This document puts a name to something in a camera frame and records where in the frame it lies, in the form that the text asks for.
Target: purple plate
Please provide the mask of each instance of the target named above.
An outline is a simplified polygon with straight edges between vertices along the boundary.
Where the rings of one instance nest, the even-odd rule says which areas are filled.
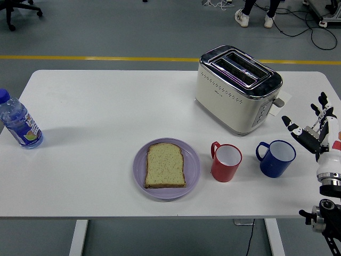
[[[173,143],[181,148],[181,153],[184,159],[183,172],[185,175],[186,187],[185,188],[145,188],[144,179],[146,174],[146,161],[147,151],[150,145],[156,143]],[[137,152],[133,165],[134,178],[139,187],[151,196],[160,199],[174,199],[183,196],[190,192],[198,183],[200,177],[200,158],[194,149],[187,143],[172,139],[161,138],[150,141],[144,145],[139,152]]]

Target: mug handle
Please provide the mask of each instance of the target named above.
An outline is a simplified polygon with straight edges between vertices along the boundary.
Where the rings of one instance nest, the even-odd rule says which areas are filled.
[[[212,143],[211,145],[211,155],[212,155],[212,159],[214,158],[214,154],[215,154],[215,150],[214,150],[214,147],[217,147],[217,149],[220,147],[220,144],[215,141]]]
[[[257,148],[256,148],[256,156],[257,156],[257,158],[258,158],[259,161],[262,161],[264,158],[261,157],[261,156],[259,155],[259,152],[258,152],[258,149],[259,149],[260,146],[264,146],[264,147],[266,147],[266,148],[270,148],[270,145],[267,144],[267,143],[265,143],[265,142],[262,142],[262,141],[261,141],[261,142],[259,143],[259,145],[257,146]]]

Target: slice of bread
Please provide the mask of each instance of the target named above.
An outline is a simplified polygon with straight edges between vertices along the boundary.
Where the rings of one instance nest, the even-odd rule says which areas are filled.
[[[172,143],[157,143],[148,148],[145,188],[184,188],[183,155]]]

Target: bottle cap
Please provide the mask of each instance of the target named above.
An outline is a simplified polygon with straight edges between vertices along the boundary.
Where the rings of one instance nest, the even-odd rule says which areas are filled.
[[[0,89],[0,104],[7,102],[9,99],[9,92],[6,89]]]

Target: bottle label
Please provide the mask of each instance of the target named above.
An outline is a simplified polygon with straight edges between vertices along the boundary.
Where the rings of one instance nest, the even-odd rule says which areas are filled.
[[[25,120],[22,125],[15,128],[8,128],[8,130],[16,138],[18,143],[23,146],[33,145],[42,136],[41,130],[28,112],[25,115]]]

